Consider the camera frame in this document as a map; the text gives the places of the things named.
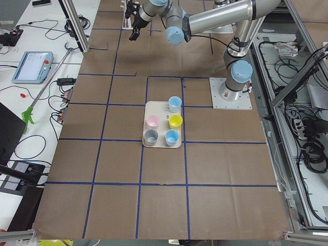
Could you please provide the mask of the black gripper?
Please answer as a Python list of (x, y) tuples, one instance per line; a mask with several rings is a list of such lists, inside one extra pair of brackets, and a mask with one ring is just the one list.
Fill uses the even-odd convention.
[(144, 6), (140, 7), (139, 3), (128, 1), (126, 3), (125, 18), (130, 18), (131, 15), (134, 16), (134, 27), (132, 29), (132, 34), (129, 37), (129, 40), (136, 41), (140, 35), (140, 29), (145, 28), (152, 20), (153, 16), (150, 16), (144, 10)]

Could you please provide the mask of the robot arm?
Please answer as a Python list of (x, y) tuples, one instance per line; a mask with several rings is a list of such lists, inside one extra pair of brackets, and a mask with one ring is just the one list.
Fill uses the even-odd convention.
[(215, 1), (213, 9), (190, 15), (172, 1), (145, 1), (143, 4), (127, 1), (125, 18), (134, 17), (129, 38), (134, 41), (138, 39), (140, 30), (159, 16), (166, 29), (166, 38), (173, 45), (202, 37), (205, 31), (236, 23), (236, 32), (225, 45), (223, 54), (228, 75), (218, 89), (223, 100), (236, 102), (245, 94), (244, 86), (253, 74), (252, 65), (244, 57), (265, 17), (278, 4), (279, 1), (261, 0)]

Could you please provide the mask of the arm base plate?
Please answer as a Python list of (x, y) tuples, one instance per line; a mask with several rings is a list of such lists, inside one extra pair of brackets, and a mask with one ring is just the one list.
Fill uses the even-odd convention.
[(247, 86), (239, 92), (226, 87), (226, 78), (210, 77), (210, 90), (213, 109), (223, 110), (251, 110), (252, 104)]

